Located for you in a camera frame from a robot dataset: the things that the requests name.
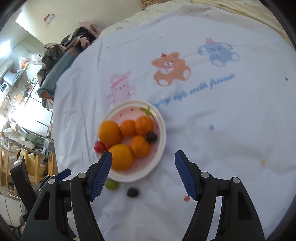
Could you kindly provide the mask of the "red cherry tomato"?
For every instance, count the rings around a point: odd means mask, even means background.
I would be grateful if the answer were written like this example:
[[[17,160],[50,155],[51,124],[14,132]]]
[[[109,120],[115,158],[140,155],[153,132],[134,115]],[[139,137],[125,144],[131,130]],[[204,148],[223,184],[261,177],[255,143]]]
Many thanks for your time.
[[[103,153],[106,151],[106,146],[101,141],[96,141],[94,144],[94,150],[97,153]]]

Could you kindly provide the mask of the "green round fruit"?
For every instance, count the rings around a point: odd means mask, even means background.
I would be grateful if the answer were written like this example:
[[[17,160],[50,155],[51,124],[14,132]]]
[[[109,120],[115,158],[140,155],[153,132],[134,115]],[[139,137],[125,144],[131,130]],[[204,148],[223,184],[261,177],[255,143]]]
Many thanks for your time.
[[[104,186],[108,190],[115,191],[118,189],[119,183],[117,181],[112,180],[111,178],[107,178]]]

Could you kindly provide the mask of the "large oval orange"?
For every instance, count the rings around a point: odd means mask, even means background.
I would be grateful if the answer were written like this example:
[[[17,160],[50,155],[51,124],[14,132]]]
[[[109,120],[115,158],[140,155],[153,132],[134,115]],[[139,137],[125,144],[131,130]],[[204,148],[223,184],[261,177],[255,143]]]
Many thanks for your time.
[[[135,156],[130,146],[126,144],[116,144],[108,149],[112,154],[112,166],[115,171],[126,171],[135,162]]]

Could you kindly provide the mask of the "small tangerine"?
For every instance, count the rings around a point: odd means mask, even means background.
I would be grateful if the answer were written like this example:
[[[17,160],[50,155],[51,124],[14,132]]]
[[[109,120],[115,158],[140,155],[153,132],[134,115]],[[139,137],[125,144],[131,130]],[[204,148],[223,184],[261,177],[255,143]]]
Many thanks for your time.
[[[124,137],[132,137],[137,134],[134,120],[125,120],[120,125],[120,131]]]
[[[146,157],[151,151],[151,145],[147,142],[145,137],[140,135],[132,138],[130,147],[137,159]]]
[[[135,121],[135,130],[139,135],[146,135],[154,130],[154,124],[151,118],[140,116]]]

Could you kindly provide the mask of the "dark purple grape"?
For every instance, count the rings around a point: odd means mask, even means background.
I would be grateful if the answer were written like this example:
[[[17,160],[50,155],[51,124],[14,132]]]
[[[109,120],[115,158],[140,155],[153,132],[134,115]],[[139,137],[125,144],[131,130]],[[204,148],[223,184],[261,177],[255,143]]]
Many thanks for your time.
[[[146,134],[145,138],[149,143],[154,143],[158,140],[158,136],[154,132]]]

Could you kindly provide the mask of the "grey metal stool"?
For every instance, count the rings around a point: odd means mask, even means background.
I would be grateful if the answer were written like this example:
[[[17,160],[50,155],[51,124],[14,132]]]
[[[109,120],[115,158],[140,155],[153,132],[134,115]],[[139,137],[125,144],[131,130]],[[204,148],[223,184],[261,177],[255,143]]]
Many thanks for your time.
[[[42,153],[45,156],[50,156],[54,151],[54,139],[53,139],[53,114],[51,114],[51,117],[49,120],[46,120],[45,123],[38,121],[38,129],[37,132],[35,132],[35,135],[43,139],[43,144],[36,144],[35,150],[37,152]]]

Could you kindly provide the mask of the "large orange in plate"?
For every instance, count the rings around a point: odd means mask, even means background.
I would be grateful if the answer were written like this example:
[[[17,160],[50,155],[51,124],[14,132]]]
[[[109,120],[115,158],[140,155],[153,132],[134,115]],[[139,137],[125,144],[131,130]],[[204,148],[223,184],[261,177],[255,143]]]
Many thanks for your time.
[[[103,121],[98,128],[98,138],[106,146],[121,143],[123,136],[120,131],[120,127],[114,121]]]

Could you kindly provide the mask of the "small tangerine in plate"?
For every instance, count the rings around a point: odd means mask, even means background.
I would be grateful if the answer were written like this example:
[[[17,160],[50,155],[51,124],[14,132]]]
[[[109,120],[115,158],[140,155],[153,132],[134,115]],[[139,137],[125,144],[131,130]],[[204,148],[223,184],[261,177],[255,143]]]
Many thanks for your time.
[[[120,125],[120,131],[124,137],[132,137],[137,134],[134,120],[125,120]]]

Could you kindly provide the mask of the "teal orange blanket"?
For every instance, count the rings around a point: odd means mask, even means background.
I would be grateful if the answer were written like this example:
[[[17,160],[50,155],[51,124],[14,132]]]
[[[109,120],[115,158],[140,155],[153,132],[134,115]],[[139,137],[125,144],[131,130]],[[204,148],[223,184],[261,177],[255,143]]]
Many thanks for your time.
[[[39,87],[39,97],[43,99],[54,99],[57,80],[71,66],[82,51],[83,49],[81,47],[73,46],[57,61]]]

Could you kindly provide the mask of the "pink strawberry ceramic plate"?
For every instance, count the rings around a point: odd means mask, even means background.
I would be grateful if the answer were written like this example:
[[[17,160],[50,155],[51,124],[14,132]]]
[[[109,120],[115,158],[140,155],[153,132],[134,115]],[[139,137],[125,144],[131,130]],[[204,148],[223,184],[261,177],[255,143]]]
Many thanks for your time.
[[[110,151],[109,178],[122,183],[143,179],[159,164],[166,146],[166,126],[150,103],[129,100],[114,107],[97,132],[99,151]]]

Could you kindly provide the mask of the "pile of dark clothes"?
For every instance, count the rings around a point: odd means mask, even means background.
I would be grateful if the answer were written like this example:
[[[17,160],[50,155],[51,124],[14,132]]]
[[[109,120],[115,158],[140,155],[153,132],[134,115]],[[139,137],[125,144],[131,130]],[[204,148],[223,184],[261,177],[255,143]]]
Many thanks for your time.
[[[91,45],[102,33],[103,29],[97,27],[95,23],[79,22],[72,37],[66,36],[60,44],[48,43],[44,46],[44,54],[42,58],[42,68],[37,73],[39,86],[41,86],[62,56],[66,54],[72,47],[78,46],[82,50]]]

